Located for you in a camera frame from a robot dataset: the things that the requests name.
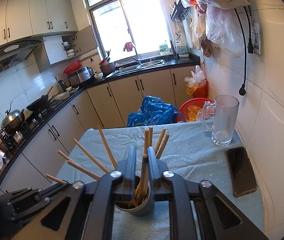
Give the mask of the wooden chopstick three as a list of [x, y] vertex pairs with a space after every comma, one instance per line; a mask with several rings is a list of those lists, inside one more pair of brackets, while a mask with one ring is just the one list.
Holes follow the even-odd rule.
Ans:
[[89, 177], [93, 178], [93, 179], [96, 180], [96, 181], [98, 181], [98, 180], [101, 179], [101, 177], [98, 176], [97, 174], [94, 174], [94, 173], [88, 171], [87, 169], [83, 168], [82, 166], [78, 165], [77, 163], [75, 163], [75, 162], [73, 162], [73, 161], [71, 161], [71, 160], [68, 160], [67, 163], [68, 163], [70, 166], [72, 166], [72, 167], [74, 167], [75, 169], [77, 169], [77, 170], [83, 172], [84, 174], [88, 175]]

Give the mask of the wooden chopstick two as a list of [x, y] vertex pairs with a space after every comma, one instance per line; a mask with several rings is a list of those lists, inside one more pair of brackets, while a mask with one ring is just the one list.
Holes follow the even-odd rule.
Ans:
[[73, 139], [73, 142], [76, 146], [78, 146], [85, 154], [86, 156], [91, 159], [99, 168], [101, 168], [105, 173], [109, 173], [109, 170], [102, 165], [99, 161], [97, 161], [75, 138]]

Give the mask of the wooden chopstick five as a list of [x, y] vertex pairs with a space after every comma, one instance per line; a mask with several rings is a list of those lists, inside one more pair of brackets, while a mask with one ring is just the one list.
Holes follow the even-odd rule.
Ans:
[[56, 178], [56, 177], [54, 177], [50, 174], [46, 174], [45, 177], [48, 178], [49, 180], [56, 182], [56, 183], [59, 183], [59, 184], [67, 184], [68, 183], [67, 181], [58, 179], [58, 178]]

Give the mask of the wooden chopstick one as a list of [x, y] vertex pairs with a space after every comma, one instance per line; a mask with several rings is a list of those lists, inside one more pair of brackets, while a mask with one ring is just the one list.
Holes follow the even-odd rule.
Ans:
[[108, 143], [107, 143], [107, 140], [106, 140], [106, 138], [105, 138], [105, 136], [104, 136], [104, 134], [103, 134], [103, 131], [102, 131], [102, 129], [101, 129], [100, 126], [98, 126], [98, 131], [99, 131], [99, 133], [100, 133], [100, 137], [101, 137], [102, 142], [103, 142], [103, 144], [104, 144], [104, 146], [105, 146], [105, 149], [106, 149], [106, 151], [107, 151], [107, 153], [108, 153], [108, 156], [109, 156], [109, 158], [110, 158], [110, 160], [111, 160], [111, 162], [112, 162], [112, 164], [113, 164], [113, 167], [116, 169], [116, 168], [117, 168], [117, 162], [115, 161], [115, 158], [114, 158], [114, 156], [113, 156], [113, 154], [112, 154], [112, 152], [111, 152], [111, 149], [109, 148], [109, 145], [108, 145]]

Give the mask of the wooden chopstick six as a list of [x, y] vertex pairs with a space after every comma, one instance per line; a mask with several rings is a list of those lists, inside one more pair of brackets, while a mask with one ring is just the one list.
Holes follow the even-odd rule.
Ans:
[[147, 185], [148, 185], [147, 155], [143, 154], [140, 182], [134, 193], [135, 200], [138, 204], [142, 204], [144, 199], [146, 198]]

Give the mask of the wooden chopstick four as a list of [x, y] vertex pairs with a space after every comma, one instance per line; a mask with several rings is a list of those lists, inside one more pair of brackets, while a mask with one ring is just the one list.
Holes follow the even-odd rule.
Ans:
[[165, 146], [166, 146], [166, 144], [167, 144], [167, 141], [168, 141], [168, 139], [169, 139], [169, 136], [170, 136], [170, 135], [169, 135], [168, 133], [166, 133], [166, 134], [164, 135], [164, 139], [162, 140], [162, 143], [161, 143], [160, 148], [159, 148], [159, 150], [158, 150], [158, 152], [157, 152], [157, 155], [156, 155], [156, 158], [157, 158], [157, 159], [160, 159], [160, 158], [161, 158], [162, 153], [164, 152]]

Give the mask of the steel kitchen sink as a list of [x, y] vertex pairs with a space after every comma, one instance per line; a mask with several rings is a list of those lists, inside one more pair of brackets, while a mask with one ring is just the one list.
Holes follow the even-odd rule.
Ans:
[[154, 66], [162, 66], [164, 65], [164, 63], [165, 63], [165, 60], [153, 60], [153, 61], [142, 63], [140, 65], [121, 68], [119, 70], [116, 70], [115, 72], [112, 72], [106, 77], [109, 78], [109, 77], [118, 76], [118, 75], [122, 75], [126, 73], [131, 73], [136, 70], [141, 70], [141, 69], [150, 68]]

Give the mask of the kitchen faucet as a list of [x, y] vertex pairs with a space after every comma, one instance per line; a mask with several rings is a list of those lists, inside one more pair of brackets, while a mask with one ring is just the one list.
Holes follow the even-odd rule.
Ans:
[[132, 46], [133, 46], [133, 49], [135, 51], [135, 56], [133, 57], [134, 61], [136, 61], [138, 64], [141, 64], [141, 58], [140, 58], [140, 55], [137, 51], [137, 48], [135, 46], [135, 44], [132, 42]]

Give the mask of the black smartphone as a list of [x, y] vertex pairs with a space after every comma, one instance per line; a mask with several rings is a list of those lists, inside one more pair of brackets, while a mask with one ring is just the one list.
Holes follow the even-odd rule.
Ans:
[[252, 165], [244, 146], [225, 151], [233, 196], [240, 197], [255, 192], [258, 188]]

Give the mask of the dark grey utensil holder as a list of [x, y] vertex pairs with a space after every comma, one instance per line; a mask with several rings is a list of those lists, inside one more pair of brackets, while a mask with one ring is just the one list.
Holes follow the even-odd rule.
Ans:
[[140, 191], [137, 194], [135, 193], [139, 182], [139, 176], [135, 176], [134, 181], [124, 178], [123, 182], [117, 187], [117, 190], [123, 193], [124, 196], [116, 195], [114, 202], [116, 208], [136, 217], [148, 215], [154, 210], [154, 199], [151, 194], [150, 184], [147, 185], [147, 193], [141, 196]]

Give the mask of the grey-blue table cloth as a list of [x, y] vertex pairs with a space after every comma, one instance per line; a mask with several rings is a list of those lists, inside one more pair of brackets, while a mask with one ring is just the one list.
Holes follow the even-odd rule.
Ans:
[[[136, 174], [140, 175], [141, 157], [144, 151], [144, 129], [146, 127], [105, 129], [103, 134], [118, 163], [126, 159], [130, 146], [137, 150]], [[153, 126], [153, 143], [158, 141], [162, 129], [170, 135], [161, 160], [169, 170], [184, 179], [200, 182], [211, 181], [232, 203], [234, 203], [262, 232], [264, 232], [263, 203], [259, 189], [255, 192], [235, 198], [231, 185], [229, 168], [225, 157], [227, 148], [242, 146], [234, 131], [230, 145], [216, 146], [211, 142], [199, 122]], [[109, 159], [98, 130], [89, 129], [79, 140], [80, 144], [110, 171], [114, 167]], [[95, 165], [78, 147], [69, 155], [76, 163], [90, 172], [103, 176], [105, 173]], [[90, 183], [94, 180], [66, 162], [62, 165], [58, 179], [70, 183], [80, 180]], [[119, 209], [114, 209], [112, 239], [170, 239], [169, 205], [167, 202], [155, 202], [154, 210], [146, 216], [135, 217]]]

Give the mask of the steel wok with lid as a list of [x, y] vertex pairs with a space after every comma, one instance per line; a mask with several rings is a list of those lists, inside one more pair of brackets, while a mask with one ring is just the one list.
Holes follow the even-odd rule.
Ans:
[[7, 133], [12, 134], [19, 130], [22, 123], [25, 121], [24, 109], [12, 110], [12, 102], [10, 108], [5, 112], [6, 116], [1, 122], [1, 128]]

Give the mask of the clear glass beer mug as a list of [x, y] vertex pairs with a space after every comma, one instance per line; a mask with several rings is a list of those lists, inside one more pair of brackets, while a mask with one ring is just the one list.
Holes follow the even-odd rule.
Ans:
[[[240, 102], [232, 95], [218, 95], [213, 102], [206, 101], [201, 110], [201, 124], [206, 132], [211, 133], [211, 140], [215, 145], [229, 145], [237, 119]], [[205, 111], [212, 109], [211, 126], [205, 120]]]

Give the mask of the red plastic basin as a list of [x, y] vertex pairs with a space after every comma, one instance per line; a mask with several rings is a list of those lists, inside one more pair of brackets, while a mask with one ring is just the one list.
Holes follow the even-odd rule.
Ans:
[[175, 117], [175, 123], [179, 122], [193, 122], [201, 119], [201, 111], [204, 103], [213, 102], [207, 98], [193, 98], [183, 103]]

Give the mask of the blue plastic bag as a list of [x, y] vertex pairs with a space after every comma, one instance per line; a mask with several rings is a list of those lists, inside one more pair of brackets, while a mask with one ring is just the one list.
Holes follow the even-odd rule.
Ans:
[[147, 95], [143, 98], [140, 108], [128, 115], [127, 127], [173, 124], [178, 113], [175, 105]]

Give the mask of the black frying pan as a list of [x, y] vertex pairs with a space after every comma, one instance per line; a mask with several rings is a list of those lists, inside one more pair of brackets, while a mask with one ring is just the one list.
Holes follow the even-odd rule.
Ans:
[[53, 86], [51, 86], [46, 94], [43, 94], [39, 99], [32, 102], [30, 105], [26, 107], [27, 110], [34, 112], [41, 108], [43, 108], [47, 103], [49, 99], [49, 93], [53, 89]]

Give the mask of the red bin with bags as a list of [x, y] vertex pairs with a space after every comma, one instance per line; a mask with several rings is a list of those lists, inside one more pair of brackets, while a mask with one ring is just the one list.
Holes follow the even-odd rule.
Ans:
[[185, 77], [186, 94], [193, 98], [206, 98], [209, 93], [209, 82], [206, 78], [205, 71], [201, 66], [196, 65], [195, 69], [190, 72], [191, 76]]

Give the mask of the electric kettle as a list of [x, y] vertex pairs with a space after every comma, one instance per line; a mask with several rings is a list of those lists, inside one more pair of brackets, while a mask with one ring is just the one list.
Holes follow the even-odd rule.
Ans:
[[63, 80], [58, 80], [57, 87], [60, 93], [64, 93], [67, 91], [66, 83]]

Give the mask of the silver rice cooker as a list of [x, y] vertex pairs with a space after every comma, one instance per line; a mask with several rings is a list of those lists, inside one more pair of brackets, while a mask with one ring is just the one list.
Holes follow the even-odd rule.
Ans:
[[82, 67], [70, 74], [68, 74], [68, 80], [71, 86], [77, 86], [81, 83], [94, 77], [94, 71], [91, 67]]

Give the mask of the brown utensil pot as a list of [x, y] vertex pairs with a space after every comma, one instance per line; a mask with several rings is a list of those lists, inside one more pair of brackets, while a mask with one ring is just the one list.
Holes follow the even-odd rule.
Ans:
[[101, 69], [103, 75], [107, 76], [107, 75], [115, 72], [115, 64], [114, 64], [114, 62], [109, 62], [107, 64], [101, 65], [100, 69]]

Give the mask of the red colander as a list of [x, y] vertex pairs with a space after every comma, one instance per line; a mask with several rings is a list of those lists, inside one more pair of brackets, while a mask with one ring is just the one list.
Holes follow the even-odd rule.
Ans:
[[80, 68], [81, 68], [81, 62], [80, 60], [77, 60], [73, 62], [72, 64], [70, 64], [63, 72], [64, 74], [69, 75], [70, 73], [75, 72], [79, 70]]

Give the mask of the range hood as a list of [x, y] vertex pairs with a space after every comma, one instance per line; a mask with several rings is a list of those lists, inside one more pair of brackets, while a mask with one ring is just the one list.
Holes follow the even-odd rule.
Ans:
[[0, 72], [26, 60], [43, 42], [43, 39], [21, 39], [0, 46]]

